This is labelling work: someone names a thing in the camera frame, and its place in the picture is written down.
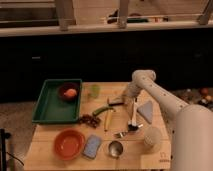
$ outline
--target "red object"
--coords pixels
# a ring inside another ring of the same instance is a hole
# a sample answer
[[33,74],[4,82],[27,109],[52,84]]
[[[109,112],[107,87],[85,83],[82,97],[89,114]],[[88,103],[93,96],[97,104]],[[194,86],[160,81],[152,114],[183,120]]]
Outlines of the red object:
[[61,160],[72,160],[81,153],[84,145],[85,137],[82,133],[65,129],[56,136],[53,150]]
[[[67,95],[67,91],[69,89],[74,89],[76,90],[76,95],[74,96],[68,96]],[[78,95],[79,92],[79,86],[76,83],[72,83],[72,82],[65,82],[64,84],[62,84],[59,89],[58,89],[58,96],[64,100],[64,101],[72,101],[73,99],[75,99]]]
[[201,94],[202,96],[208,95],[208,94],[209,94],[208,88],[201,88],[201,89],[200,89],[200,94]]
[[77,91],[73,88],[70,88],[64,93],[64,95],[68,98],[74,98],[77,95]]

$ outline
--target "red bowl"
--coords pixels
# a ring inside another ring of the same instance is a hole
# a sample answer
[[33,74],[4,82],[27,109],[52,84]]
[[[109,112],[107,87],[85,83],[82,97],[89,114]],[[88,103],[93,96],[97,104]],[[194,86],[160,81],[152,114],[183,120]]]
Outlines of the red bowl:
[[85,145],[85,137],[81,132],[73,129],[61,131],[54,140],[54,153],[61,160],[76,158]]
[[[73,97],[68,97],[65,95],[65,92],[69,89],[76,90],[77,94]],[[65,82],[58,89],[58,96],[64,101],[72,101],[78,96],[79,85],[73,82]]]

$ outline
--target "blue sponge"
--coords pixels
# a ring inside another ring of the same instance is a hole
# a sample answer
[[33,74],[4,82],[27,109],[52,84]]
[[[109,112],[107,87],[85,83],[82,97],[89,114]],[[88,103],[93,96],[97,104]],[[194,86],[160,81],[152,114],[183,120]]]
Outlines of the blue sponge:
[[96,135],[90,135],[87,139],[83,154],[91,159],[96,157],[98,148],[101,145],[101,138]]

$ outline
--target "utensil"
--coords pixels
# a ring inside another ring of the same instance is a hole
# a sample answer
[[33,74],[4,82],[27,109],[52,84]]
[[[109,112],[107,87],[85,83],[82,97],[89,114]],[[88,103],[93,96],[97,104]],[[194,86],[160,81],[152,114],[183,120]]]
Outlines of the utensil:
[[128,133],[135,132],[138,129],[140,129],[141,127],[143,127],[143,124],[137,125],[136,127],[132,127],[132,128],[130,126],[128,126],[128,131],[122,131],[122,132],[116,133],[116,134],[114,134],[114,136],[115,136],[115,138],[123,138]]
[[132,102],[132,118],[130,121],[128,121],[128,129],[130,131],[136,131],[138,130],[138,125],[136,121],[136,114],[137,114],[137,98],[134,99]]
[[108,131],[109,130],[109,126],[112,120],[112,115],[113,112],[115,112],[114,110],[108,110],[106,117],[105,117],[105,122],[104,122],[104,131]]
[[108,106],[119,106],[124,104],[124,99],[122,96],[116,97],[115,99],[107,99]]
[[123,153],[123,145],[119,141],[112,141],[108,149],[110,156],[115,158],[118,158]]
[[129,133],[129,131],[123,131],[123,132],[119,132],[119,133],[114,134],[114,136],[115,136],[115,138],[123,138],[128,133]]

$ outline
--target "wooden table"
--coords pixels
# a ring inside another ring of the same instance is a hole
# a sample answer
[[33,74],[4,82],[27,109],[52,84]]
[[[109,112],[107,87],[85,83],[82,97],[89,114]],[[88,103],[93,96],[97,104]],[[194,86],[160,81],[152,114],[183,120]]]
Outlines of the wooden table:
[[[92,98],[91,85],[100,86],[98,98]],[[95,109],[107,104],[107,98],[113,99],[119,96],[125,89],[127,82],[113,83],[83,83],[80,115],[91,114]],[[127,129],[129,115],[123,106],[116,106],[116,112],[112,117],[110,128],[104,131],[104,119],[106,112],[100,114],[102,120],[96,129],[87,125],[37,125],[30,149],[25,159],[25,171],[44,170],[117,170],[117,169],[168,169],[170,168],[170,141],[161,115],[158,103],[144,90],[141,92],[138,102],[144,104],[148,100],[153,103],[152,125],[158,127],[163,135],[161,148],[156,152],[147,152],[143,146],[143,135],[149,124],[139,115],[137,122],[143,123],[139,131],[134,135],[127,135],[118,139],[124,146],[124,153],[119,159],[111,158],[108,154],[108,145],[115,140],[114,133]],[[89,160],[82,154],[72,161],[59,160],[52,151],[55,136],[65,128],[73,128],[81,131],[86,138],[94,134],[102,138],[102,144],[94,160]]]

